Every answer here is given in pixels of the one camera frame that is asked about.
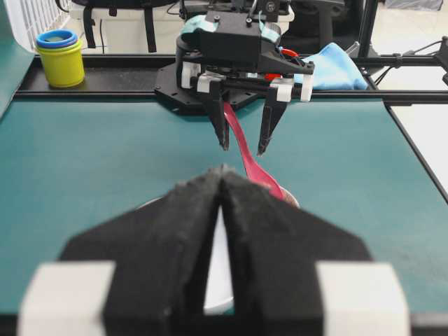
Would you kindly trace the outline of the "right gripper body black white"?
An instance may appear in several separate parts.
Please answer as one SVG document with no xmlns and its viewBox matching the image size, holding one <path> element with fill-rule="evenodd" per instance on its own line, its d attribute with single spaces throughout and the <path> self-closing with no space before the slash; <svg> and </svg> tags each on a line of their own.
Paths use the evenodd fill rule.
<svg viewBox="0 0 448 336">
<path fill-rule="evenodd" d="M 303 77 L 300 99 L 313 91 L 314 64 L 289 62 L 280 54 L 281 29 L 262 13 L 209 11 L 188 19 L 177 39 L 176 80 L 182 89 L 196 90 L 202 74 L 237 78 L 240 74 L 281 74 Z"/>
</svg>

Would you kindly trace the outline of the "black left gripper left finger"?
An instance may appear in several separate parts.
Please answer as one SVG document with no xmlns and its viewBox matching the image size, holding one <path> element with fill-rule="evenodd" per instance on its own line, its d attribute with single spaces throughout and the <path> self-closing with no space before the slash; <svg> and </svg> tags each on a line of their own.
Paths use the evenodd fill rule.
<svg viewBox="0 0 448 336">
<path fill-rule="evenodd" d="M 167 335 L 200 313 L 223 170 L 70 238 L 35 271 L 19 335 Z"/>
</svg>

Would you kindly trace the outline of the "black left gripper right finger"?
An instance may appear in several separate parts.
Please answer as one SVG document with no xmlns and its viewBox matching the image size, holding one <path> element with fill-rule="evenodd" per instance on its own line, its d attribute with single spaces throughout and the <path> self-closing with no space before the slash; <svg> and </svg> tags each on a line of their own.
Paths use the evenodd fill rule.
<svg viewBox="0 0 448 336">
<path fill-rule="evenodd" d="M 250 335 L 408 335 L 395 270 L 364 241 L 220 168 L 234 309 Z"/>
</svg>

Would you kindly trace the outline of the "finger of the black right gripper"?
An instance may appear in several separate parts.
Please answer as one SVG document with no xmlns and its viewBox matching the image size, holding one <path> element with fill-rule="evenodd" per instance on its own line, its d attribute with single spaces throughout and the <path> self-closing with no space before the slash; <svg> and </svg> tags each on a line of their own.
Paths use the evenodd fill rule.
<svg viewBox="0 0 448 336">
<path fill-rule="evenodd" d="M 263 107 L 258 156 L 267 149 L 272 133 L 291 102 L 294 87 L 293 78 L 275 78 L 267 89 Z"/>
<path fill-rule="evenodd" d="M 224 116 L 223 78 L 203 73 L 197 81 L 197 98 L 202 103 L 224 151 L 229 148 L 229 125 Z"/>
</svg>

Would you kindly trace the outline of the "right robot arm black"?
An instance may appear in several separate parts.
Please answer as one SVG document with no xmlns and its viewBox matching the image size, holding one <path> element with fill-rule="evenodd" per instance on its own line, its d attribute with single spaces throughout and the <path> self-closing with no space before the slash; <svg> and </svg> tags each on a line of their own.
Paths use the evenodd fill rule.
<svg viewBox="0 0 448 336">
<path fill-rule="evenodd" d="M 280 46 L 277 20 L 287 5 L 287 1 L 180 3 L 185 24 L 176 40 L 176 61 L 158 71 L 155 92 L 182 109 L 207 114 L 224 150 L 229 147 L 224 103 L 230 101 L 231 91 L 265 97 L 259 155 L 266 151 L 291 99 L 311 99 L 314 63 L 287 57 Z"/>
</svg>

